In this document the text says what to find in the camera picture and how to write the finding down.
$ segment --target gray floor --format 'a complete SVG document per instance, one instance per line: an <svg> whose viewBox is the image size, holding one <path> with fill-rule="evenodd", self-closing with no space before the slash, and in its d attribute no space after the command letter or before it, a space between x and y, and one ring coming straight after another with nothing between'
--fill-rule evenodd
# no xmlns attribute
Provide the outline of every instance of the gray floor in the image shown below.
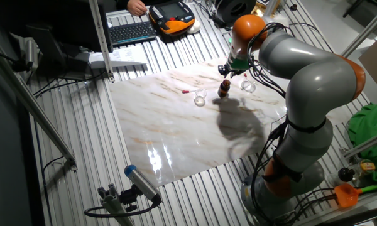
<svg viewBox="0 0 377 226"><path fill-rule="evenodd" d="M345 0L301 0L306 10L313 17L317 26L330 43L335 53L341 54L345 48L364 29L361 24L367 24L366 19L371 19L371 13L377 13L377 7L365 1L354 13L346 18L342 15L351 3ZM377 40L375 33L371 34L349 57L349 59L360 64L359 57ZM368 75L364 93L369 100L377 104L377 84Z"/></svg>

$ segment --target gray robotic arm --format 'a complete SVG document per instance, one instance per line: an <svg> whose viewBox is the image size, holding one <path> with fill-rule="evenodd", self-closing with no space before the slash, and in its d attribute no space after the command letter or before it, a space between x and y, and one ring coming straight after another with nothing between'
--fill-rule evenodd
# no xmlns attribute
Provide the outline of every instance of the gray robotic arm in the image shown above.
<svg viewBox="0 0 377 226"><path fill-rule="evenodd" d="M238 53L238 46L243 49L249 45L249 33L256 36L262 31L260 26L247 25L260 19L246 17L239 18L236 22L240 24L235 23L233 27L232 36L238 40L232 41L224 65L230 71L235 71L237 62L247 54ZM364 87L365 76L354 62L303 43L282 30L268 31L268 36L260 42L256 46L260 49L260 65L274 76L290 79L285 96L288 129L264 176L257 177L255 183L253 176L247 177L241 196L246 208L257 215L251 198L251 191L255 191L257 204L267 217L274 219L285 212L288 199L314 189L324 180L324 170L317 160L332 142L332 124L325 115L355 99Z"/></svg>

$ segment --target person's hand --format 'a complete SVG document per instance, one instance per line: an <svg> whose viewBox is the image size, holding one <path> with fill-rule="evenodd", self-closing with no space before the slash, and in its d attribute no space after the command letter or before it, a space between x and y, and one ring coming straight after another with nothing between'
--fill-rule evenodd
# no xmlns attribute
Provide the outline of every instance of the person's hand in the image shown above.
<svg viewBox="0 0 377 226"><path fill-rule="evenodd" d="M129 0L127 10L134 16L141 16L146 12L145 4L140 0Z"/></svg>

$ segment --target white marble board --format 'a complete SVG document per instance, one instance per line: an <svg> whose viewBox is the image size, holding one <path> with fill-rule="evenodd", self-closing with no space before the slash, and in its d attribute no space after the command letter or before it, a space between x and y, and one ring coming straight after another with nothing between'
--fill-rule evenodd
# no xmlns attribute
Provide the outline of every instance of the white marble board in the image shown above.
<svg viewBox="0 0 377 226"><path fill-rule="evenodd" d="M285 100L256 84L248 93L243 76L231 80L228 99L217 95L225 58L176 68L110 85L132 164L156 186L254 154L263 147L271 123L283 117ZM272 77L285 90L288 80ZM206 89L203 107L195 94ZM333 124L346 121L330 112Z"/></svg>

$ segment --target black keyboard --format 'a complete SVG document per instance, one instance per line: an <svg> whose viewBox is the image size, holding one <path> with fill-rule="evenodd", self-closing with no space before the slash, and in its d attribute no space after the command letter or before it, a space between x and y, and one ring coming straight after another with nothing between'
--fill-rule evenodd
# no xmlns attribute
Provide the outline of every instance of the black keyboard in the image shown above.
<svg viewBox="0 0 377 226"><path fill-rule="evenodd" d="M109 28L109 31L112 45L129 45L153 40L156 37L156 31L150 22L113 26Z"/></svg>

